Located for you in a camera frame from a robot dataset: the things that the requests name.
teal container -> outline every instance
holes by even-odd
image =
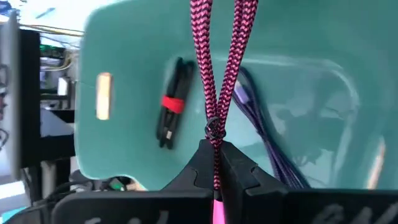
[[[398,1],[259,2],[245,66],[272,135],[316,188],[398,187]],[[228,58],[233,1],[214,0],[211,54],[216,87]],[[189,1],[124,1],[92,13],[81,48],[76,154],[82,173],[125,175],[159,190],[204,138],[198,71],[175,148],[155,137],[161,97],[177,57],[195,60]],[[96,117],[96,79],[113,76],[110,119]],[[232,142],[272,173],[261,138],[234,103]]]

red velcro strap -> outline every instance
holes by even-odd
[[[177,98],[163,96],[162,105],[177,114],[184,110],[184,101]]]

handle cutout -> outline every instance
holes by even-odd
[[[96,84],[96,116],[100,120],[108,120],[111,114],[112,89],[112,74],[109,72],[98,74]]]

knot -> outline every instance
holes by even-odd
[[[219,123],[220,123],[220,118],[217,116],[214,116],[207,120],[205,132],[206,132],[206,135],[210,138],[210,140],[223,139],[226,136],[225,129],[222,131],[218,130]]]

pink braided cable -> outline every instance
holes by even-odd
[[[238,76],[250,32],[256,15],[258,0],[235,0],[231,46],[229,48],[223,86],[217,102],[213,66],[210,55],[210,16],[212,0],[191,0],[191,25],[195,52],[205,92],[206,118],[218,117],[219,133],[224,133],[225,122],[231,103],[234,85]],[[214,187],[220,188],[220,154],[222,138],[210,139],[215,149]]]

